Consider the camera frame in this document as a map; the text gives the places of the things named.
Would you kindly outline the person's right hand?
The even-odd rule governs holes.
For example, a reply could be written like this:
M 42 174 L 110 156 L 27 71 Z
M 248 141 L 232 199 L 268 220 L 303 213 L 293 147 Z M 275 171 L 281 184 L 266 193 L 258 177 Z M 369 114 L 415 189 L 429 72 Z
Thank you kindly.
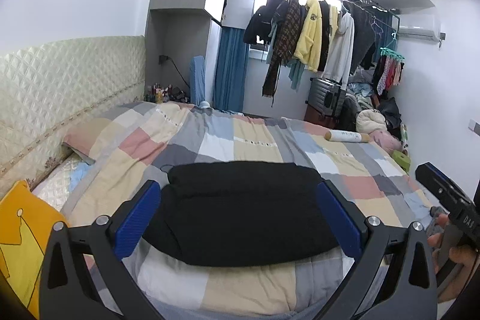
M 436 233 L 431 235 L 427 240 L 429 246 L 433 248 L 433 266 L 435 272 L 439 271 L 438 255 L 439 248 L 443 243 L 443 233 Z M 445 287 L 438 297 L 438 302 L 443 303 L 457 298 L 468 285 L 473 277 L 473 274 L 479 268 L 479 255 L 476 251 L 467 245 L 452 247 L 449 250 L 449 259 L 461 265 L 459 273 L 456 277 Z

